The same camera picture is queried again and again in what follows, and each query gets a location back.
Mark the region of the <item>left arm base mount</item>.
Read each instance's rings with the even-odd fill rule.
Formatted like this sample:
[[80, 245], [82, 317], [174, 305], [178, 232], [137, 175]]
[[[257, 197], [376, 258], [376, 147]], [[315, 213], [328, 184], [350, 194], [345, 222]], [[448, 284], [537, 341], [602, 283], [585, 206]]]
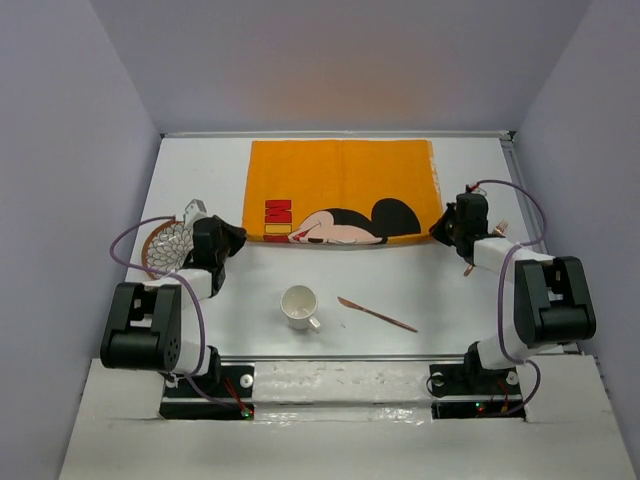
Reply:
[[255, 367], [223, 362], [218, 382], [206, 376], [166, 379], [158, 414], [164, 420], [251, 421]]

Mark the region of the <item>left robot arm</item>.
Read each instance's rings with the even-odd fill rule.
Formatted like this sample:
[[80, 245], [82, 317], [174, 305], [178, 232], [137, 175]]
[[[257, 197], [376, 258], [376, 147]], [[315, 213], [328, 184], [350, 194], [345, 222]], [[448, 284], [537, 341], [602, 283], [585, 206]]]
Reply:
[[152, 282], [121, 282], [114, 290], [100, 345], [100, 360], [109, 369], [153, 371], [182, 376], [201, 395], [221, 383], [218, 350], [206, 340], [203, 300], [215, 297], [226, 279], [226, 261], [245, 245], [246, 230], [219, 216], [192, 222], [193, 247], [176, 271], [134, 264], [118, 257], [118, 244], [161, 216], [139, 222], [119, 234], [109, 247], [116, 263], [154, 273]]

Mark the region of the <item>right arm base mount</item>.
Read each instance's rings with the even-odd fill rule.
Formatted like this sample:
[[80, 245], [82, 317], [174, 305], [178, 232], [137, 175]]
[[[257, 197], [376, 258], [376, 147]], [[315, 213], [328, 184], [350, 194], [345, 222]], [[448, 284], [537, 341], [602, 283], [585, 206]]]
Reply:
[[514, 368], [469, 373], [462, 363], [436, 363], [425, 381], [434, 420], [525, 418]]

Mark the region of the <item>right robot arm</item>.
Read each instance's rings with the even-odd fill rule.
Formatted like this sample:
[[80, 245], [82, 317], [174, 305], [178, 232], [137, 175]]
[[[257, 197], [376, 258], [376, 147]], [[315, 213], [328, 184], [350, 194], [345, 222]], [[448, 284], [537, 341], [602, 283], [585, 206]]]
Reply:
[[460, 368], [462, 384], [473, 392], [539, 352], [593, 338], [597, 328], [582, 262], [491, 232], [488, 212], [483, 195], [461, 193], [430, 228], [434, 240], [453, 247], [469, 265], [498, 276], [497, 333], [470, 345]]

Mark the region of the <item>yellow Mickey Mouse cloth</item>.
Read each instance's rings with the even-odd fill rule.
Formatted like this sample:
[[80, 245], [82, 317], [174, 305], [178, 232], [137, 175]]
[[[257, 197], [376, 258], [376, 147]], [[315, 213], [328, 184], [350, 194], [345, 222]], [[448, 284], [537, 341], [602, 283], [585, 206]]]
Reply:
[[427, 140], [252, 144], [242, 217], [252, 241], [416, 243], [441, 213]]

